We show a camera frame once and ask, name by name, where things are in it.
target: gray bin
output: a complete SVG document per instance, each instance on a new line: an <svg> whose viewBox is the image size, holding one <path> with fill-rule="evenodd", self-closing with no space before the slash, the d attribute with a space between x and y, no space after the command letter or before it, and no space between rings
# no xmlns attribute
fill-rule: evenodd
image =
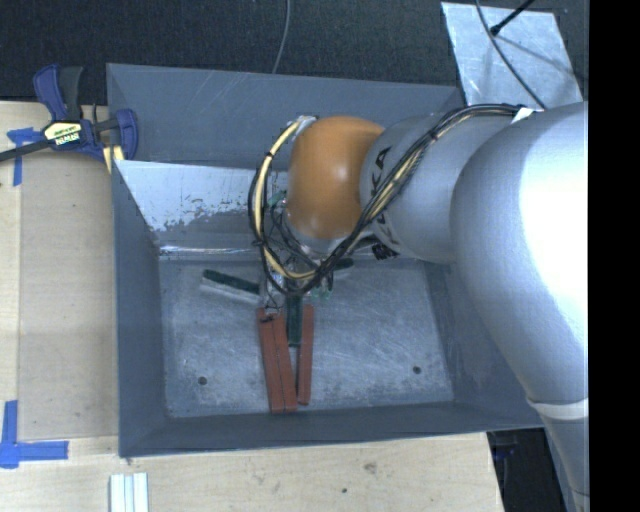
<svg viewBox="0 0 640 512"><path fill-rule="evenodd" d="M288 121L387 127L460 106L455 88L123 65L108 87L140 127L112 173L121 456L541 426L455 266L357 253L313 302L311 404L285 416L268 412L255 305L199 286L208 268L258 279L248 177Z"/></svg>

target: black cable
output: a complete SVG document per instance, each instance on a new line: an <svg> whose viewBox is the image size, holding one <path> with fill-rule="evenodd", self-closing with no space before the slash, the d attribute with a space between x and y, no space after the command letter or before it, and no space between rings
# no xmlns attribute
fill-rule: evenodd
<svg viewBox="0 0 640 512"><path fill-rule="evenodd" d="M291 284L294 283L293 280L288 280L287 285L285 287L280 286L276 280L271 275L269 270L269 265L265 256L265 252L268 252L271 257L275 261L278 261L281 266L281 260L274 253L272 248L269 246L269 242L267 237L264 234L264 222L261 223L260 233L257 231L257 226L254 224L253 219L253 200L252 197L254 195L255 187L258 179L258 172L254 176L251 187L249 190L249 200L248 200L248 209L249 209L249 218L251 229L256 235L257 244L260 246L260 256L262 259L263 268L265 274L268 279L273 283L274 287L285 296L294 296L294 295L304 295L308 291L311 291L318 285L320 285L325 279L327 279L327 283L331 284L331 275L333 273L334 268L338 264L338 262L356 245L356 242L364 229L371 224L377 217L379 217L393 202L393 200L400 194L403 187L409 182L412 175L416 171L417 167L420 164L420 161L428 149L428 147L437 141L440 137L442 137L449 129L456 126L463 121L477 116L477 115L510 115L515 116L517 112L520 110L521 106L514 105L506 105L506 104L482 104L482 105L471 105L469 107L463 107L460 109L453 110L446 114L440 122L436 124L431 130L425 133L422 137L420 137L417 141L415 141L411 147L404 153L404 155L400 158L400 160L396 163L396 165L391 169L391 171L387 174L387 176L382 180L380 188L378 189L378 193L372 197L367 205L363 208L362 214L360 218L356 222L356 226L353 231L329 254L329 256L324 259L319 265L314 268L314 275L305 284L295 289L291 288ZM397 174L400 169L411 159L414 158L412 166L410 169L406 171L403 176L401 176L401 180L398 180ZM265 210L265 197L266 197L266 186L267 181L265 179L264 183L264 194L263 194L263 205L262 211ZM374 208L378 208L378 202L380 200L380 195L383 190L387 188L387 186L391 186L392 192L388 200L385 201L384 207L377 211L375 215L372 215L372 211Z"/></svg>
<svg viewBox="0 0 640 512"><path fill-rule="evenodd" d="M278 50L278 56L276 57L276 61L273 64L273 69L271 70L271 74L275 74L278 66L280 65L280 59L282 58L282 52L284 51L284 44L287 41L287 35L289 34L289 22L291 21L291 2L293 0L286 0L287 3L287 13L284 19L284 29L282 31L282 40L280 41L280 49Z"/></svg>
<svg viewBox="0 0 640 512"><path fill-rule="evenodd" d="M299 259L301 259L302 261L304 261L309 267L311 267L313 269L317 269L318 265L309 256L307 256L304 252L302 252L302 250L299 247L296 247L291 242L291 240L295 239L295 238L293 237L293 235L291 234L291 231L288 229L288 227L283 222L283 220L282 220L282 212L280 212L277 217L275 216L275 210L276 210L277 206L278 206L277 203L274 204L269 209L269 213L270 213L270 216L271 216L272 225L280 233L280 237L282 238L282 241L284 242L284 245L287 247L287 249L294 256L296 256ZM271 232L269 233L269 236L267 238L272 241L273 238L271 236Z"/></svg>
<svg viewBox="0 0 640 512"><path fill-rule="evenodd" d="M491 27L491 34L497 36L500 31L506 27L511 21L520 16L520 13L524 11L527 7L529 7L536 0L527 0L520 7L518 7L515 11L513 11L509 16L503 19L500 23L496 23L493 27Z"/></svg>
<svg viewBox="0 0 640 512"><path fill-rule="evenodd" d="M498 46L498 43L496 43L496 40L493 37L493 34L491 33L491 29L489 28L489 25L487 24L487 20L485 19L484 14L482 13L482 8L480 6L480 0L475 0L475 3L476 3L476 10L478 11L478 16L480 17L480 21L482 22L482 26L484 27L484 30L487 33L487 36L489 37L489 40L491 41L491 44L493 45L493 47L498 52L498 55L500 55L500 58L502 59L502 62L504 62L505 66L507 66L509 68L509 71L511 71L511 74L514 76L514 78L518 82L520 82L520 85L522 85L522 87L524 87L525 91L527 91L529 96L531 96L535 100L535 102L538 105L540 105L540 107L542 107L543 110L546 110L547 106L536 95L536 93L533 92L531 90L531 88L525 83L525 81L522 79L520 74L513 68L513 66L511 65L511 62L509 62L509 60L504 55L504 53L502 53L502 50Z"/></svg>

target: wooden table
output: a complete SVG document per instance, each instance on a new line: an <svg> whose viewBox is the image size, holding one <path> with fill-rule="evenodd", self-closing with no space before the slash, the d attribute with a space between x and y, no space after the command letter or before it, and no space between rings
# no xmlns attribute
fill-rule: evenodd
<svg viewBox="0 0 640 512"><path fill-rule="evenodd" d="M39 104L0 102L0 149L11 147L4 135L7 130L26 126L39 129L47 121L48 113ZM89 160L86 160L86 165L95 165ZM104 365L113 365L114 359L95 357L90 352L95 347L106 350L107 354L114 353L110 352L108 345L112 341L94 342L87 334L93 332L91 326L87 331L86 325L83 327L84 335L75 336L72 325L75 320L69 320L67 325L57 319L56 333L63 328L69 331L65 340L60 340L60 336L54 333L49 340L50 347L45 346L39 351L31 347L25 353L26 347L20 346L21 340L32 343L28 329L25 331L23 325L22 333L20 330L20 300L23 305L29 301L28 304L33 306L42 298L30 298L36 293L33 283L26 283L25 289L31 290L30 297L20 296L22 188L29 186L29 177L37 176L35 171L29 176L30 169L47 169L55 176L55 173L64 173L65 169L82 166L83 162L79 155L54 154L48 150L26 157L24 172L27 179L20 187L12 186L13 162L0 164L0 415L3 401L24 396L25 402L31 404L31 410L27 408L24 414L30 421L44 422L39 430L31 430L35 432L34 437L46 438L43 432L46 433L47 428L61 432L65 428L73 430L78 425L100 433L88 435L88 431L80 432L82 428L76 428L80 433L68 437L68 460L22 463L16 470L0 469L0 511L106 511L109 476L137 472L148 474L150 509L153 512L503 510L484 433L120 459L117 456L116 427L108 414L109 407L113 405L113 393L109 391L114 388L113 382L106 383L106 392L105 386L96 384L101 382L99 379L112 378L110 367L107 366L106 370L95 368L101 364L100 361L104 361ZM56 192L60 190L51 188L52 197L56 197ZM51 206L44 202L32 207L39 208L38 213L43 218L53 214ZM50 254L41 252L43 265L46 265ZM64 289L59 293L64 296ZM51 313L43 311L41 318L46 319L47 314ZM19 356L19 348L23 350L23 357ZM58 363L54 352L64 350L70 356L75 355L75 359L71 358L70 367L62 371L55 366ZM76 367L83 364L84 377L82 371L76 371ZM93 379L92 386L83 386L82 381L78 382L81 378ZM77 405L73 400L69 402L68 396L73 398L73 394L60 398L63 391L74 388L78 393L76 402L90 400L91 393L102 393L99 396L107 413L101 411L101 416L97 417L95 414L98 413L92 415L91 407L85 407L83 415L62 414L65 407ZM41 407L34 408L38 400ZM76 421L77 425L70 427L56 423L59 418L56 420L53 416L68 418L69 422ZM25 425L21 430L30 431Z"/></svg>

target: wire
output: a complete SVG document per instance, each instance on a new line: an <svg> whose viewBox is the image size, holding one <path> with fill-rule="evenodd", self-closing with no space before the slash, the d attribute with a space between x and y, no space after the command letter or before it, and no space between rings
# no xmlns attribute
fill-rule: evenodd
<svg viewBox="0 0 640 512"><path fill-rule="evenodd" d="M293 0L286 0L287 3L287 13L284 19L284 29L282 31L282 40L280 41L280 49L278 50L278 56L276 57L276 61L273 64L273 69L271 70L271 74L275 74L278 66L280 65L280 59L282 58L282 52L284 51L284 44L287 41L287 35L289 35L289 22L291 21L291 2Z"/></svg>
<svg viewBox="0 0 640 512"><path fill-rule="evenodd" d="M547 110L547 106L542 102L542 100L536 95L535 92L533 92L531 90L531 88L526 84L526 82L522 79L522 77L520 76L520 74L513 68L513 66L511 65L511 62L509 62L509 59L507 59L507 57L505 56L504 53L502 53L502 49L498 46L498 43L496 43L496 40L493 36L493 34L491 33L491 29L489 28L489 25L487 23L487 20L484 17L484 14L482 12L482 8L480 6L480 0L475 0L476 3L476 10L478 11L478 16L480 17L480 21L482 22L482 26L484 27L484 31L487 33L487 36L489 37L489 40L491 41L491 44L493 44L493 47L496 49L496 51L498 52L498 55L500 55L500 58L502 59L502 62L504 62L505 66L507 66L509 68L509 71L511 71L511 74L514 76L514 78L520 82L520 85L522 87L524 87L525 91L527 91L527 93L529 94L529 96L531 96L534 101L540 105L542 107L543 110Z"/></svg>
<svg viewBox="0 0 640 512"><path fill-rule="evenodd" d="M500 31L506 27L509 23L511 23L514 19L516 19L520 14L529 7L536 0L527 0L520 7L518 7L515 11L513 11L509 16L503 19L500 23L496 23L493 27L491 27L491 35L497 36Z"/></svg>
<svg viewBox="0 0 640 512"><path fill-rule="evenodd" d="M271 216L272 225L271 225L270 234L267 237L267 239L270 241L270 243L273 243L273 238L271 236L271 233L273 233L274 229L277 229L278 233L280 234L280 238L282 238L282 242L284 246L286 246L289 252L291 252L294 256L304 261L311 268L317 268L318 265L316 265L316 263L309 256L307 256L304 252L302 252L302 250L299 247L296 247L296 245L292 243L291 240L295 240L295 237L292 235L287 225L283 222L283 218L282 218L283 212L280 211L276 216L275 210L277 207L278 207L278 203L274 204L271 208L269 208L269 214Z"/></svg>
<svg viewBox="0 0 640 512"><path fill-rule="evenodd" d="M300 120L294 121L287 127L276 139L271 150L266 154L264 161L257 170L254 179L251 182L249 190L249 219L251 228L256 236L256 244L260 247L261 259L265 274L273 283L274 287L285 294L303 295L320 285L323 280L328 279L330 282L331 274L340 261L347 253L357 248L360 236L379 215L391 204L391 202L402 192L404 186L409 182L420 165L422 158L428 147L446 134L454 126L466 121L467 119L478 115L510 115L515 116L520 111L519 106L513 105L472 105L458 110L454 110L445 115L434 128L425 133L400 158L398 163L391 169L389 174L382 180L380 187L375 195L369 200L363 208L360 218L356 222L353 231L327 256L326 259L319 264L315 262L303 261L311 270L306 272L294 272L286 268L287 262L282 263L276 253L269 245L269 237L264 233L264 211L266 208L266 190L267 175L271 166L271 162L286 140L298 129L301 124ZM296 251L290 251L292 257L295 257ZM285 278L286 288L284 289L273 278L271 269Z"/></svg>

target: blue tape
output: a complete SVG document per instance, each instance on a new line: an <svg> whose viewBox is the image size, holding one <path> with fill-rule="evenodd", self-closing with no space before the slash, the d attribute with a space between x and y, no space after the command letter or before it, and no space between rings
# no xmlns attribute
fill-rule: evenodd
<svg viewBox="0 0 640 512"><path fill-rule="evenodd" d="M33 128L20 128L18 130L9 130L7 137L11 139L16 147L22 146L26 142L38 142L44 140L44 136ZM22 157L18 156L13 165L13 186L17 187L22 183Z"/></svg>
<svg viewBox="0 0 640 512"><path fill-rule="evenodd" d="M18 401L4 404L2 441L0 442L0 468L16 469L20 462L31 460L68 459L69 441L18 443Z"/></svg>

